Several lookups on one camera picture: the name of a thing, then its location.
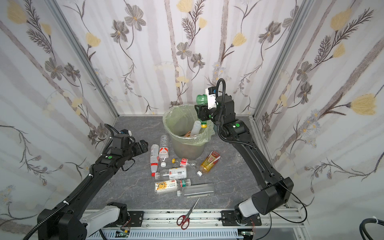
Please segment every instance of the plastic bottle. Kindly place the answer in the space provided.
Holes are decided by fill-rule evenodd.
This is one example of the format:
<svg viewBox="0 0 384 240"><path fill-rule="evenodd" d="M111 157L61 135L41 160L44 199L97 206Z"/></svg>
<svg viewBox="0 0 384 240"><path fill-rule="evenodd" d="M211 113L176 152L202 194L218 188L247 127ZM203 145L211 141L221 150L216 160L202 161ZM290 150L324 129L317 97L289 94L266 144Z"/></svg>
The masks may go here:
<svg viewBox="0 0 384 240"><path fill-rule="evenodd" d="M185 179L185 178L187 178L187 169L185 167L163 169L160 172L155 172L156 180Z"/></svg>
<svg viewBox="0 0 384 240"><path fill-rule="evenodd" d="M207 105L208 104L208 97L207 95L197 95L196 97L196 103L197 105ZM201 128L206 128L207 127L207 121L201 121Z"/></svg>
<svg viewBox="0 0 384 240"><path fill-rule="evenodd" d="M212 183L187 186L177 191L178 197L184 196L187 198L208 197L214 194L214 185Z"/></svg>
<svg viewBox="0 0 384 240"><path fill-rule="evenodd" d="M160 150L159 150L159 158L161 160L161 167L165 167L167 164L165 163L166 158L168 158L168 137L167 135L162 135L160 137Z"/></svg>
<svg viewBox="0 0 384 240"><path fill-rule="evenodd" d="M186 158L182 158L181 161L178 161L176 159L172 159L172 163L180 164L180 167L190 167L190 168L196 168L197 161L194 160L188 160Z"/></svg>
<svg viewBox="0 0 384 240"><path fill-rule="evenodd" d="M183 187L190 185L190 179L172 179L168 181L155 182L155 193L176 192L177 190L181 190Z"/></svg>
<svg viewBox="0 0 384 240"><path fill-rule="evenodd" d="M194 136L198 135L200 132L200 129L201 129L200 120L196 120L195 123L193 124L193 128L191 130L190 136L194 137Z"/></svg>
<svg viewBox="0 0 384 240"><path fill-rule="evenodd" d="M211 170L211 168L218 163L220 159L220 154L215 151L212 151L208 157L204 160L204 162L200 165L200 171L197 172L197 175L201 177L203 173L207 173Z"/></svg>
<svg viewBox="0 0 384 240"><path fill-rule="evenodd" d="M149 163L151 164L151 172L152 177L155 176L155 172L157 171L157 166L159 164L159 145L153 144L151 146L151 156L149 157Z"/></svg>

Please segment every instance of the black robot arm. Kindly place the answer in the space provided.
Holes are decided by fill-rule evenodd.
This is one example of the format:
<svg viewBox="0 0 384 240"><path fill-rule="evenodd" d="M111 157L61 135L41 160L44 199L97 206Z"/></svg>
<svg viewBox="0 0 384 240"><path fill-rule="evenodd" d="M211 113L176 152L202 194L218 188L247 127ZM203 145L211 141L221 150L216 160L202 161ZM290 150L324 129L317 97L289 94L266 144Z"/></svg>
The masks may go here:
<svg viewBox="0 0 384 240"><path fill-rule="evenodd" d="M222 83L222 95L218 95L219 84ZM200 120L211 120L218 129L219 137L231 143L244 158L248 167L251 169L256 179L260 192L235 206L235 214L238 222L244 223L257 213L267 214L275 208L285 204L293 188L292 180L283 178L269 163L260 149L257 147L252 135L241 120L236 119L234 101L232 97L225 93L225 81L219 79L216 87L208 89L210 95L215 95L215 108L208 105L195 105L197 115Z"/></svg>

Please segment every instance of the trash can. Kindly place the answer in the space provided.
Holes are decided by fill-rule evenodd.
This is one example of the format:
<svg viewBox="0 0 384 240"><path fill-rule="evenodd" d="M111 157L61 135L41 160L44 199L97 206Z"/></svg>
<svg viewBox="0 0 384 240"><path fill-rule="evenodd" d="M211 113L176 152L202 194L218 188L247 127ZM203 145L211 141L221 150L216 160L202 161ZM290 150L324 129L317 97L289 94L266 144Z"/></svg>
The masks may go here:
<svg viewBox="0 0 384 240"><path fill-rule="evenodd" d="M173 150L178 157L196 159L204 151L204 145L215 134L214 124L207 121L207 127L200 130L196 137L184 137L191 131L194 122L198 120L195 105L184 104L174 106L163 115L164 128L170 135Z"/></svg>

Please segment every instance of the floral wallpaper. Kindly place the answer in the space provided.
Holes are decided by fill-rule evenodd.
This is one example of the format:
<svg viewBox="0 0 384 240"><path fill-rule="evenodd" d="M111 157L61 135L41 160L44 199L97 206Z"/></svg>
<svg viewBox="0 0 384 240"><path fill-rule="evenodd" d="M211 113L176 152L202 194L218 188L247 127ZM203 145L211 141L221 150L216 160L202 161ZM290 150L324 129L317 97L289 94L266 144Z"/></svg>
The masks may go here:
<svg viewBox="0 0 384 240"><path fill-rule="evenodd" d="M0 6L0 235L21 239L80 183L115 117L44 1Z"/></svg>
<svg viewBox="0 0 384 240"><path fill-rule="evenodd" d="M256 118L314 240L361 239L363 219L384 217L383 11L316 0Z"/></svg>
<svg viewBox="0 0 384 240"><path fill-rule="evenodd" d="M301 1L58 3L119 114L163 114L224 78L250 115Z"/></svg>

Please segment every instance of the green plastic bottle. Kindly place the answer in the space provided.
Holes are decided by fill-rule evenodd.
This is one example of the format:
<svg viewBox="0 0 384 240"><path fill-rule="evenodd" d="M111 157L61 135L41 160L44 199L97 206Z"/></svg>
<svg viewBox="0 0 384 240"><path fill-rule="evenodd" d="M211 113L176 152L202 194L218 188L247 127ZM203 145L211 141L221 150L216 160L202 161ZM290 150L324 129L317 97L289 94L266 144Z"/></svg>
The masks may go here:
<svg viewBox="0 0 384 240"><path fill-rule="evenodd" d="M207 105L208 104L208 98L207 98L207 95L203 94L203 95L197 95L196 97L196 103L198 105ZM201 121L201 128L206 128L207 127L207 122L206 121Z"/></svg>

